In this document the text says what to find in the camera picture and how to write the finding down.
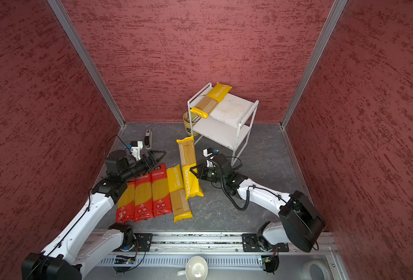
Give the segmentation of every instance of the robotic arm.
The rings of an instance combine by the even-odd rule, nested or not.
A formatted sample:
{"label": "robotic arm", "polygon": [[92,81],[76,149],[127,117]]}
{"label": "robotic arm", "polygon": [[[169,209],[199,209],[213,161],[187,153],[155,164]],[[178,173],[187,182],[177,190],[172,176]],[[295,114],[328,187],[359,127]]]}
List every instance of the robotic arm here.
{"label": "robotic arm", "polygon": [[[258,243],[264,251],[270,251],[278,243],[292,242],[304,252],[310,252],[325,227],[325,220],[307,199],[295,191],[293,194],[281,193],[264,187],[232,168],[231,161],[212,148],[203,154],[207,165],[197,165],[190,171],[201,180],[219,182],[222,191],[240,211],[254,202],[280,217],[281,222],[266,222],[258,231]],[[233,196],[245,200],[239,207]]]}
{"label": "robotic arm", "polygon": [[125,192],[127,182],[151,173],[166,155],[165,151],[148,151],[148,156],[140,157],[142,147],[141,141],[132,141],[132,156],[125,150],[109,154],[105,160],[107,177],[90,190],[82,209],[41,253],[26,257],[21,266],[23,280],[80,280],[114,249],[135,249],[131,226],[115,223],[102,238],[79,252],[97,223]]}

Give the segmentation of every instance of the pasta package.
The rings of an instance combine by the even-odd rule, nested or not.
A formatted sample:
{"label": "pasta package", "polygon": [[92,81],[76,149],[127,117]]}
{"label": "pasta package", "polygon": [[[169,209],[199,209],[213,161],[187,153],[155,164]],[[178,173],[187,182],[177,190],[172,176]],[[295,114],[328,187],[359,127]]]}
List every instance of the pasta package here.
{"label": "pasta package", "polygon": [[166,172],[174,223],[192,218],[191,207],[189,207],[189,203],[186,200],[180,165],[168,168]]}
{"label": "pasta package", "polygon": [[118,209],[116,210],[116,222],[126,223],[133,220],[135,212],[135,182],[128,182],[127,189],[118,200]]}
{"label": "pasta package", "polygon": [[152,181],[153,216],[158,217],[167,213],[172,213],[170,208],[166,164],[155,166],[150,177]]}
{"label": "pasta package", "polygon": [[181,169],[183,172],[184,190],[186,200],[196,195],[203,197],[202,189],[199,186],[199,179],[192,174],[189,169],[197,165],[196,152],[194,151],[194,136],[177,140],[180,150]]}
{"label": "pasta package", "polygon": [[217,83],[217,85],[191,109],[191,112],[206,119],[213,109],[216,108],[217,104],[228,94],[230,89],[232,89],[231,86]]}
{"label": "pasta package", "polygon": [[153,218],[150,174],[135,181],[135,222]]}

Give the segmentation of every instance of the yellow bucket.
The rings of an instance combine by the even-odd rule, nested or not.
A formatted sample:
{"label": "yellow bucket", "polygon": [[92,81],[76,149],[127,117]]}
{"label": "yellow bucket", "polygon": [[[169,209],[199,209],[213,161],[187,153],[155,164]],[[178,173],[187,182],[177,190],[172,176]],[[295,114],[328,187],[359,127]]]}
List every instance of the yellow bucket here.
{"label": "yellow bucket", "polygon": [[[194,113],[191,113],[191,120],[192,120],[192,126],[194,126],[200,120],[200,117]],[[183,122],[184,122],[184,130],[186,131],[186,134],[188,136],[191,136],[191,125],[189,124],[189,117],[187,116],[187,112],[183,114]],[[192,135],[198,136],[199,134],[193,131]]]}

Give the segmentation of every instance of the roll of tape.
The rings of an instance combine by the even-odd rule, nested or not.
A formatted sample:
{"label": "roll of tape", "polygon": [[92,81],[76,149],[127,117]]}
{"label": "roll of tape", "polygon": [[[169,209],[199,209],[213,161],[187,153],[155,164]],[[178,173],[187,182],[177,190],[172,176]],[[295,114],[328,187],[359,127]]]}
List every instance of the roll of tape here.
{"label": "roll of tape", "polygon": [[325,280],[331,280],[331,273],[330,271],[327,269],[326,265],[324,263],[322,263],[321,261],[310,261],[304,264],[303,266],[303,278],[304,280],[318,280],[319,278],[312,278],[311,275],[311,266],[316,265],[321,272],[323,273],[323,276],[325,277]]}

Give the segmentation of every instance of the textured red wall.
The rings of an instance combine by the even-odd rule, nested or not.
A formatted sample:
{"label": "textured red wall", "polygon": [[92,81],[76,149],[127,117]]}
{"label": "textured red wall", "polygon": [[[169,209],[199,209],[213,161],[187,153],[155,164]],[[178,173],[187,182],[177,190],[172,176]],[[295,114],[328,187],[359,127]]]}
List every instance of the textured red wall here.
{"label": "textured red wall", "polygon": [[288,124],[351,280],[413,279],[413,1],[349,1]]}
{"label": "textured red wall", "polygon": [[333,0],[62,0],[127,121],[181,120],[208,81],[279,121]]}
{"label": "textured red wall", "polygon": [[0,279],[82,207],[118,129],[46,0],[0,2]]}

